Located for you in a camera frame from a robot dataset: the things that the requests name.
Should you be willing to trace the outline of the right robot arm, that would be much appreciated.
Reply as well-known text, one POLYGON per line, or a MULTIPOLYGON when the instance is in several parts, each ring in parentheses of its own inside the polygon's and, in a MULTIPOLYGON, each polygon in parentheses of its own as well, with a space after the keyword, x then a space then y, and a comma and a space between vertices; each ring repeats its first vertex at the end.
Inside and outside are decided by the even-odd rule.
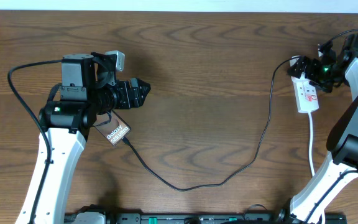
POLYGON ((326 142, 323 164, 302 191, 279 211, 276 223, 326 223, 325 208, 352 180, 358 178, 358 29, 342 33, 345 41, 340 54, 333 40, 319 45, 318 58, 293 56, 287 70, 299 106, 316 103, 315 90, 326 93, 342 84, 351 89, 352 103, 332 128, 326 142))

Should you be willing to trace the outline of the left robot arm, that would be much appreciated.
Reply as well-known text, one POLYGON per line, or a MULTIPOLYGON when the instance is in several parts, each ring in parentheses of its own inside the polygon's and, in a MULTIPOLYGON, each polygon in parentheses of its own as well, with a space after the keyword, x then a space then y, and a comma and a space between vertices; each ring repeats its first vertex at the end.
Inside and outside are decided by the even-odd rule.
POLYGON ((39 151, 17 223, 63 223, 77 162, 91 128, 113 146, 131 131, 115 110, 139 108, 151 86, 138 79, 120 81, 124 53, 64 55, 62 81, 50 91, 35 123, 39 151))

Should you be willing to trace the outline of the Galaxy S25 Ultra smartphone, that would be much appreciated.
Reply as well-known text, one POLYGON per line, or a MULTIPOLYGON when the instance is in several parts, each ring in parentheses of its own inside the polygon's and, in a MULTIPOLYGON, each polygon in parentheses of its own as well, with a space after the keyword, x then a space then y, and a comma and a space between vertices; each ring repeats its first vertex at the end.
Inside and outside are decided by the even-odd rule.
POLYGON ((131 131, 131 127, 114 111, 97 115, 94 127, 113 146, 118 144, 131 131))

